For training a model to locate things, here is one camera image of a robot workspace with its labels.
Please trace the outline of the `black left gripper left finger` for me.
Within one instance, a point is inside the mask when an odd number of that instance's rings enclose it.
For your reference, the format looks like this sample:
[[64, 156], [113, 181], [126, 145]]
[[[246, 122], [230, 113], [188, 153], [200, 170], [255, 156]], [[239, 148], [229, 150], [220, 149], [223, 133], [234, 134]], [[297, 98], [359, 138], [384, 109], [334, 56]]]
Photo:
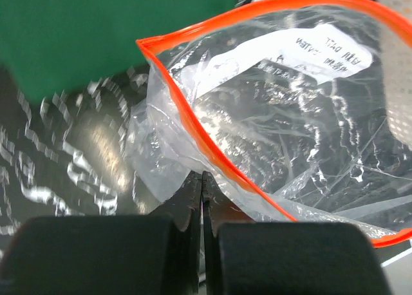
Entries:
[[196, 294], [201, 175], [146, 215], [37, 217], [1, 260], [2, 294]]

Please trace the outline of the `clear zip top bag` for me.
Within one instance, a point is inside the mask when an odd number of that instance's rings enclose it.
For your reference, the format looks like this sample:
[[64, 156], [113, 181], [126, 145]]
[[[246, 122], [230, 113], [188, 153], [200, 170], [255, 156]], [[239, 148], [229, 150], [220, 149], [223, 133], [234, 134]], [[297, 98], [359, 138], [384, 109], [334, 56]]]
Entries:
[[389, 130], [383, 28], [411, 47], [411, 21], [372, 0], [261, 0], [137, 40], [150, 70], [127, 157], [161, 202], [206, 171], [257, 221], [410, 240], [411, 146]]

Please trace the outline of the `folded green cloth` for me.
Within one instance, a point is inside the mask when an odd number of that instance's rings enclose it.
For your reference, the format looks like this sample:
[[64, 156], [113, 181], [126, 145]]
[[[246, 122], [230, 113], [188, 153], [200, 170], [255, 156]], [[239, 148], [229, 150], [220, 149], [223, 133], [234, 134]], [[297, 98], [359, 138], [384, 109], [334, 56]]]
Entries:
[[236, 0], [1, 0], [1, 62], [31, 102], [144, 63], [136, 40], [231, 10]]

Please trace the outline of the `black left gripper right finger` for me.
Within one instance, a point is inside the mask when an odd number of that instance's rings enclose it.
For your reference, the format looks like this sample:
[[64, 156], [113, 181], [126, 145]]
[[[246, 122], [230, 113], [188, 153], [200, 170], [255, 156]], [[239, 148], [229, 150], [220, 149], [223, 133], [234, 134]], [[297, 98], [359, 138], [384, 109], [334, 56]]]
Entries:
[[389, 294], [365, 235], [335, 222], [255, 222], [202, 175], [208, 294]]

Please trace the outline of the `white perforated tray basket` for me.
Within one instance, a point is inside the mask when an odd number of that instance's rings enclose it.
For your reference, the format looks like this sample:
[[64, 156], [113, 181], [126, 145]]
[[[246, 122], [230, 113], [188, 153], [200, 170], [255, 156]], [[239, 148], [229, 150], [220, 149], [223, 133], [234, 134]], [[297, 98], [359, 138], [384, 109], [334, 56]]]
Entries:
[[[377, 0], [408, 21], [411, 0]], [[389, 130], [406, 146], [411, 146], [411, 47], [387, 28], [380, 36], [384, 94]]]

